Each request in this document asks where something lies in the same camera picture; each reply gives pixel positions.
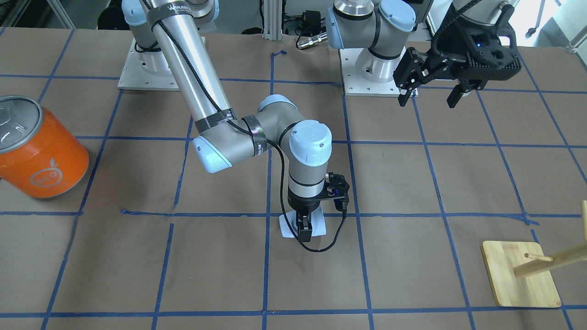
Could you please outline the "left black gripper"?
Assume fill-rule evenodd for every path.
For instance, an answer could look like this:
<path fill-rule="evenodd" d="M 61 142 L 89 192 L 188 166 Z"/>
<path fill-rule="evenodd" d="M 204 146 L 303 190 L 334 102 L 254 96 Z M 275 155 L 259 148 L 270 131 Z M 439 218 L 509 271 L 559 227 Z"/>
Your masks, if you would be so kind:
<path fill-rule="evenodd" d="M 441 79 L 459 79 L 447 97 L 452 109 L 472 90 L 482 90 L 487 81 L 506 81 L 522 69 L 515 31 L 509 24 L 515 5 L 474 5 L 465 12 L 463 8 L 449 6 L 428 52 L 405 50 L 393 73 L 400 106 L 405 106 L 415 88 L 440 74 Z"/>

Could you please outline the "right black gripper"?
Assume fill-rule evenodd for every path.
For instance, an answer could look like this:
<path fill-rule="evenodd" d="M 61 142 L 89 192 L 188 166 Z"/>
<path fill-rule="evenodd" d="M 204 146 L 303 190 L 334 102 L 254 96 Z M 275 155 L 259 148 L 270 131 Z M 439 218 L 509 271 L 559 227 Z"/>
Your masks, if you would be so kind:
<path fill-rule="evenodd" d="M 320 206 L 323 197 L 300 197 L 288 195 L 288 203 L 296 211 L 296 219 L 299 216 L 308 216 L 309 219 L 297 219 L 297 235 L 299 242 L 310 242 L 313 232 L 310 214 Z"/>

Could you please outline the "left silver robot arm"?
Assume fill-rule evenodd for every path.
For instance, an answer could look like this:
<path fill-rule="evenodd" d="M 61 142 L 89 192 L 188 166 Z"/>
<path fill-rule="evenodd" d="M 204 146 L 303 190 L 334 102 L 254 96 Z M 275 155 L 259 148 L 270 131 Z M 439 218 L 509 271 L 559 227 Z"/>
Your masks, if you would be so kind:
<path fill-rule="evenodd" d="M 488 81 L 507 81 L 521 71 L 509 19 L 515 0 L 454 0 L 431 39 L 430 49 L 406 47 L 414 9 L 402 0 L 336 0 L 327 11 L 328 42 L 338 50 L 361 49 L 356 68 L 377 83 L 393 81 L 404 106 L 415 88 L 442 79 L 458 84 L 447 97 L 453 108 Z"/>

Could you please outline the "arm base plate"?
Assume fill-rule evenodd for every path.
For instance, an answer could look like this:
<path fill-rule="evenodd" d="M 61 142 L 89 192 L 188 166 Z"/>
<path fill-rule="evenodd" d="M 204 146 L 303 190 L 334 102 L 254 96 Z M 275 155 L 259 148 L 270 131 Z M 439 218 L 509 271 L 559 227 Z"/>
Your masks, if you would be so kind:
<path fill-rule="evenodd" d="M 139 52 L 136 40 L 131 42 L 118 88 L 122 90 L 179 91 L 163 52 Z"/>
<path fill-rule="evenodd" d="M 398 98 L 393 73 L 405 53 L 392 60 L 375 57 L 368 49 L 341 49 L 340 67 L 347 96 Z"/>

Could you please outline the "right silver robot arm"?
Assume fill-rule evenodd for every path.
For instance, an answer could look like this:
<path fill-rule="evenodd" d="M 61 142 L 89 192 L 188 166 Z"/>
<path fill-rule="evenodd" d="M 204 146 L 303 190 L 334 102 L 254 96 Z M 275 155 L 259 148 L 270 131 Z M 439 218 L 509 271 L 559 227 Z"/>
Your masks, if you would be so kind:
<path fill-rule="evenodd" d="M 124 0 L 122 15 L 136 50 L 163 58 L 187 103 L 197 132 L 192 144 L 204 169 L 216 173 L 275 149 L 285 158 L 283 180 L 291 210 L 279 217 L 284 237 L 310 242 L 326 234 L 323 200 L 337 192 L 328 185 L 332 133 L 306 119 L 287 97 L 271 94 L 257 111 L 240 112 L 226 93 L 203 41 L 219 11 L 216 0 Z"/>

